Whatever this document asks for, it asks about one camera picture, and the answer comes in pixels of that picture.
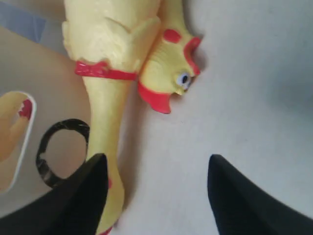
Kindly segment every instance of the rubber chicken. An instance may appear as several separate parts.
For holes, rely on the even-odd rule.
[[[201,40],[186,29],[182,0],[163,0],[158,15],[161,29],[139,77],[138,92],[154,110],[168,114],[171,94],[183,95],[200,74],[192,52]]]
[[[88,158],[105,153],[111,187],[97,229],[108,234],[120,217],[124,188],[116,152],[131,81],[157,36],[160,0],[65,0],[64,45],[83,76],[91,106]]]
[[[31,113],[32,103],[25,94],[9,92],[0,97],[0,162],[10,157],[28,126]],[[12,125],[16,114],[20,117]]]

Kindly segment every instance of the chicken body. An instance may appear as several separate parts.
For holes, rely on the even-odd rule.
[[[71,59],[139,73],[157,36],[161,0],[65,0],[64,45]],[[87,159],[104,153],[112,180],[97,234],[122,213],[124,188],[117,168],[120,123],[131,81],[84,76],[91,106]]]

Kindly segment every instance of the red ribbon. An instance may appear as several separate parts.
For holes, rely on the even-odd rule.
[[[103,77],[116,80],[135,81],[137,73],[123,72],[119,70],[111,70],[105,61],[101,61],[94,65],[88,65],[82,61],[76,62],[75,73],[85,77]]]

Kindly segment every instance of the white floor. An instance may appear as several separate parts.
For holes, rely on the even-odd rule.
[[[206,192],[212,153],[313,217],[313,1],[186,2],[205,66],[168,116],[134,86],[120,146],[129,202],[112,235],[217,235]],[[42,44],[64,53],[57,28]]]

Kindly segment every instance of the black ring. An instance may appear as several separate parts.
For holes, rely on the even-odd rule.
[[[88,141],[89,141],[89,126],[84,121],[81,121],[79,119],[68,119],[64,121],[60,121],[54,125],[52,125],[46,133],[43,135],[39,149],[36,155],[36,167],[38,169],[38,172],[42,178],[42,180],[45,182],[46,185],[53,188],[60,183],[64,181],[64,179],[58,177],[48,166],[48,163],[45,159],[41,158],[41,155],[46,152],[47,146],[49,144],[49,141],[51,137],[60,130],[71,130],[76,131],[79,134],[81,134],[86,141],[86,149],[88,147]]]

